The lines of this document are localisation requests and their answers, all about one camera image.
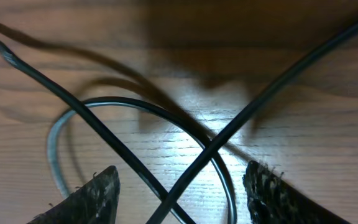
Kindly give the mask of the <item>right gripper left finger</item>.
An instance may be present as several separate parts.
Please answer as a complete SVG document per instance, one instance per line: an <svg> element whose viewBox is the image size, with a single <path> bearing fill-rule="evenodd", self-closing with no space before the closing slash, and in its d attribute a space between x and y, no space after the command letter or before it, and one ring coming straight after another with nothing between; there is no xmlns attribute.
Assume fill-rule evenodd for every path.
<svg viewBox="0 0 358 224"><path fill-rule="evenodd" d="M115 224L120 186L116 167L109 166L29 224Z"/></svg>

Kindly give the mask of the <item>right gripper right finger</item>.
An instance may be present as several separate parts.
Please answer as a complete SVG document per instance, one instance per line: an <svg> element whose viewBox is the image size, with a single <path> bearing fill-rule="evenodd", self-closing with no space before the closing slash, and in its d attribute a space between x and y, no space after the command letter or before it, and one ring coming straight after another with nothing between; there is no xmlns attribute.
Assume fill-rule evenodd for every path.
<svg viewBox="0 0 358 224"><path fill-rule="evenodd" d="M255 224L349 224L288 185L282 176L250 161L243 184L250 219Z"/></svg>

